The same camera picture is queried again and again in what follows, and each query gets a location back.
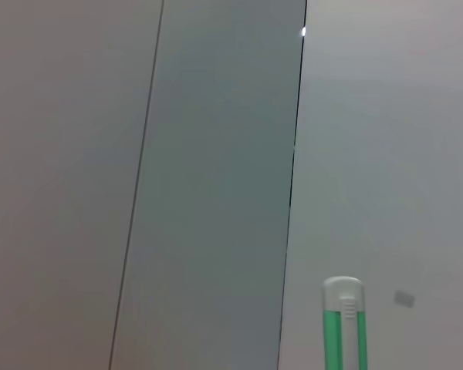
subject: gray panel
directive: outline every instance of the gray panel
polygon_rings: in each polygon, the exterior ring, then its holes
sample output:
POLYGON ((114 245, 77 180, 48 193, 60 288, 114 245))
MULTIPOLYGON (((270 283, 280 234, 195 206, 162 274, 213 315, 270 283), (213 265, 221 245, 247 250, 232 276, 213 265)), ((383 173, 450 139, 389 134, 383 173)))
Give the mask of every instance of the gray panel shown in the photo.
POLYGON ((114 368, 276 368, 305 2, 168 0, 114 368))
POLYGON ((312 0, 304 56, 280 368, 323 368, 334 274, 369 368, 463 368, 463 0, 312 0))
POLYGON ((0 0, 0 369, 107 369, 159 8, 0 0))

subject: white cap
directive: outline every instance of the white cap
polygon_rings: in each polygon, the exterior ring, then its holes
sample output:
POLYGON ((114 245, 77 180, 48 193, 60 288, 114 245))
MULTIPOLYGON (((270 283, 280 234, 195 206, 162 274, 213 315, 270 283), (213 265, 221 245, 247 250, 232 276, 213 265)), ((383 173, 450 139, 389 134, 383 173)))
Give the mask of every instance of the white cap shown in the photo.
POLYGON ((354 277, 330 277, 323 284, 323 306, 326 311, 341 311, 343 298, 352 298, 357 311, 365 311, 363 284, 354 277))

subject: green object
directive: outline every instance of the green object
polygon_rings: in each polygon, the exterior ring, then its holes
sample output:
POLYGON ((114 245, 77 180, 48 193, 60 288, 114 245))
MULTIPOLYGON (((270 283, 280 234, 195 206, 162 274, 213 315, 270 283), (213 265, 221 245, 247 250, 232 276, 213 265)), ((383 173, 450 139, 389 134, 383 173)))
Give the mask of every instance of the green object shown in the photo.
POLYGON ((367 370, 362 283, 352 277, 328 279, 323 288, 323 305, 326 370, 367 370))

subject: small gray label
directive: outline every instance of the small gray label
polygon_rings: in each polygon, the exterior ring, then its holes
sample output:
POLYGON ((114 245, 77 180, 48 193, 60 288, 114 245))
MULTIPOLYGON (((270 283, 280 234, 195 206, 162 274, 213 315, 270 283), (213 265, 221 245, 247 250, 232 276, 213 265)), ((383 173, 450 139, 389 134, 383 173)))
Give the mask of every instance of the small gray label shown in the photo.
POLYGON ((415 304, 415 296, 405 293, 404 291, 396 291, 394 294, 394 303, 412 308, 415 304))

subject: vertical black line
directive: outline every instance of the vertical black line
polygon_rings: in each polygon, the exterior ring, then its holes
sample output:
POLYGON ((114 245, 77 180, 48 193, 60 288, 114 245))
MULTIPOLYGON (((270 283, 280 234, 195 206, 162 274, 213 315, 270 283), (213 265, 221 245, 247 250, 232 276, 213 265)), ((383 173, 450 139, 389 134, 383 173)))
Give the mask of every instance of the vertical black line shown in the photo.
MULTIPOLYGON (((303 13, 303 27, 306 27, 307 20, 307 1, 305 4, 305 11, 303 13)), ((279 356, 281 353, 281 337, 283 330, 283 308, 285 306, 285 284, 286 284, 286 260, 288 258, 288 239, 290 234, 290 217, 292 214, 292 189, 293 189, 293 167, 295 166, 295 151, 296 151, 296 128, 299 124, 299 104, 300 104, 300 86, 302 84, 302 64, 303 64, 303 46, 305 44, 305 37, 302 37, 302 48, 300 51, 300 71, 299 71, 299 90, 296 96, 296 118, 295 118, 295 135, 293 137, 293 155, 292 155, 292 173, 290 179, 290 199, 288 208, 288 221, 286 223, 286 248, 285 248, 285 263, 283 265, 283 287, 282 287, 282 300, 281 300, 281 317, 279 319, 279 343, 278 343, 278 358, 276 361, 276 368, 279 369, 279 356)))
POLYGON ((140 144, 140 153, 139 153, 139 164, 137 167, 137 176, 136 176, 136 186, 133 193, 133 203, 132 203, 132 212, 130 214, 130 224, 129 224, 129 234, 127 236, 127 245, 125 247, 125 257, 123 258, 123 269, 122 269, 122 279, 120 282, 120 290, 118 294, 118 303, 117 303, 117 313, 115 315, 115 325, 113 328, 113 337, 111 341, 111 349, 110 349, 110 360, 108 362, 108 370, 111 370, 113 366, 113 353, 115 352, 115 341, 117 338, 117 329, 118 329, 118 319, 120 316, 120 306, 122 304, 122 295, 123 295, 123 284, 125 282, 125 273, 127 269, 127 258, 129 255, 129 247, 130 247, 130 239, 132 237, 132 227, 133 227, 133 216, 135 214, 136 203, 137 203, 137 195, 139 192, 139 179, 140 179, 140 171, 142 168, 142 159, 144 154, 144 144, 146 141, 146 133, 147 133, 147 121, 149 117, 149 108, 150 108, 150 101, 151 96, 153 95, 153 85, 154 85, 154 71, 156 70, 156 61, 157 61, 157 50, 158 46, 160 45, 160 33, 161 33, 161 23, 163 22, 163 8, 164 8, 164 0, 161 0, 161 10, 160 10, 160 18, 159 24, 157 27, 157 34, 156 34, 156 45, 154 48, 154 59, 153 59, 153 70, 151 71, 151 81, 149 85, 149 93, 147 96, 147 105, 146 105, 146 116, 144 119, 144 128, 142 134, 142 140, 140 144))

